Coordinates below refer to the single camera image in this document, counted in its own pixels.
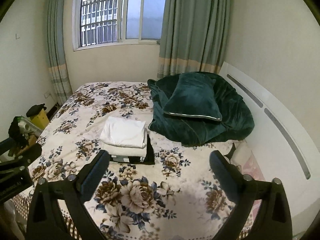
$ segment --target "metal screw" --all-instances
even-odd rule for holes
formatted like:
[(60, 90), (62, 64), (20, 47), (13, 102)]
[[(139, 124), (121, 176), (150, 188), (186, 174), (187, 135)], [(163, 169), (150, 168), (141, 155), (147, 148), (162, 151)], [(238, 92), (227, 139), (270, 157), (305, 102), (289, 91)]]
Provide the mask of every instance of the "metal screw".
[(67, 180), (69, 180), (69, 181), (73, 181), (73, 180), (75, 180), (76, 179), (76, 175), (75, 174), (70, 174), (68, 177), (67, 177)]
[(274, 179), (272, 180), (272, 182), (274, 182), (274, 183), (276, 183), (276, 184), (278, 184), (278, 185), (281, 185), (281, 184), (282, 184), (281, 180), (278, 179), (278, 178), (274, 178)]
[(38, 184), (42, 185), (42, 184), (44, 184), (46, 181), (47, 181), (47, 180), (46, 180), (45, 178), (41, 178), (41, 179), (39, 179)]
[(243, 175), (243, 178), (244, 178), (244, 180), (246, 180), (246, 181), (251, 181), (251, 180), (253, 180), (253, 178), (252, 178), (249, 174), (244, 174), (244, 175)]

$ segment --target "curtain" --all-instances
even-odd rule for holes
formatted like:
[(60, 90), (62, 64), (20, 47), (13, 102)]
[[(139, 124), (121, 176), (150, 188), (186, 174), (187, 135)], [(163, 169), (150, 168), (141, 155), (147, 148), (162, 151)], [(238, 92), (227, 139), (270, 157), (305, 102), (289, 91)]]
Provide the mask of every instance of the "curtain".
[(218, 73), (230, 0), (165, 0), (158, 78), (191, 71)]
[(49, 73), (59, 105), (72, 95), (63, 47), (63, 4), (64, 0), (47, 0), (46, 8)]

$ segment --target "electrical socket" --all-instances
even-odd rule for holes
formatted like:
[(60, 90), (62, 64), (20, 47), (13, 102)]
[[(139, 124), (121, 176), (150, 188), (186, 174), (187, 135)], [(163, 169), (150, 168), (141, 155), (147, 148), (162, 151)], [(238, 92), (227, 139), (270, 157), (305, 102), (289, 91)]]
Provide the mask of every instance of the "electrical socket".
[(50, 91), (44, 93), (44, 98), (47, 99), (51, 95)]

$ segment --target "wall below window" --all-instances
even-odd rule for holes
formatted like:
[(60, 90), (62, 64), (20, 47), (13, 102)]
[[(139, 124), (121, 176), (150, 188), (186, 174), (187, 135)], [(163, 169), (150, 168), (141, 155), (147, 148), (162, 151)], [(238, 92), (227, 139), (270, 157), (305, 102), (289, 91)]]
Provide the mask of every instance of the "wall below window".
[(108, 45), (73, 51), (72, 8), (73, 0), (65, 0), (64, 49), (73, 91), (87, 82), (156, 79), (159, 45)]
[(232, 0), (225, 61), (278, 98), (320, 150), (320, 26), (303, 0)]
[(46, 0), (15, 0), (0, 22), (0, 141), (17, 115), (35, 104), (51, 109), (53, 95), (46, 60), (44, 6)]

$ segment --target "window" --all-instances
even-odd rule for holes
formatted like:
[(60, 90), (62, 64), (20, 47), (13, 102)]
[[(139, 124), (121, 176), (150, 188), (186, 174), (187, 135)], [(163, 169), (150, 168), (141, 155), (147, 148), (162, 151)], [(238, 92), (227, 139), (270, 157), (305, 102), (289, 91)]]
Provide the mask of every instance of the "window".
[(113, 42), (156, 42), (165, 0), (80, 0), (78, 47)]

